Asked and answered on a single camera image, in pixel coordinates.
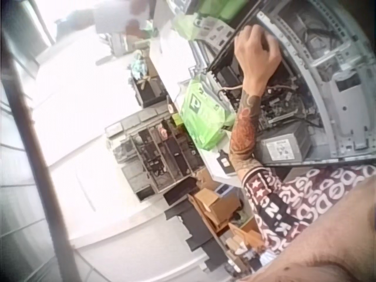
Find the green bag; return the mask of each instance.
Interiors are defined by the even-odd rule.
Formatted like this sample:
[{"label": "green bag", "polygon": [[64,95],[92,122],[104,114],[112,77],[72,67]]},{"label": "green bag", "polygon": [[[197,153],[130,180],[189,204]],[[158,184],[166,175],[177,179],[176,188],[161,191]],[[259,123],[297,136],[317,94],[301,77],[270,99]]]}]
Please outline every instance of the green bag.
[{"label": "green bag", "polygon": [[236,114],[216,99],[200,77],[192,79],[184,96],[180,115],[196,146],[212,150],[233,126]]}]

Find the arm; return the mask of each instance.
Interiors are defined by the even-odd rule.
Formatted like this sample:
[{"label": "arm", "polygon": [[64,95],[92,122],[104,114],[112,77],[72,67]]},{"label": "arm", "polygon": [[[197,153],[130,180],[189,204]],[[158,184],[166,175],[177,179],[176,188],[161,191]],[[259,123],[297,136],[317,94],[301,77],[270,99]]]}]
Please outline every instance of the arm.
[{"label": "arm", "polygon": [[[267,50],[263,48],[263,38]],[[259,25],[246,26],[235,38],[235,55],[244,72],[243,94],[230,142],[230,160],[238,177],[261,164],[253,158],[261,97],[281,62],[277,40]]]}]

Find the sleeve tattoo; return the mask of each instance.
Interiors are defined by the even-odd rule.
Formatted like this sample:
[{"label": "sleeve tattoo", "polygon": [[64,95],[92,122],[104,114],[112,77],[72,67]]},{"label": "sleeve tattoo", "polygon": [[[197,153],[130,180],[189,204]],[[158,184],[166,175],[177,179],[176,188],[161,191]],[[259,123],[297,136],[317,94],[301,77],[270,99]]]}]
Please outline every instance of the sleeve tattoo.
[{"label": "sleeve tattoo", "polygon": [[240,180],[251,169],[261,165],[253,157],[260,104],[260,97],[251,96],[243,91],[230,142],[230,161]]}]

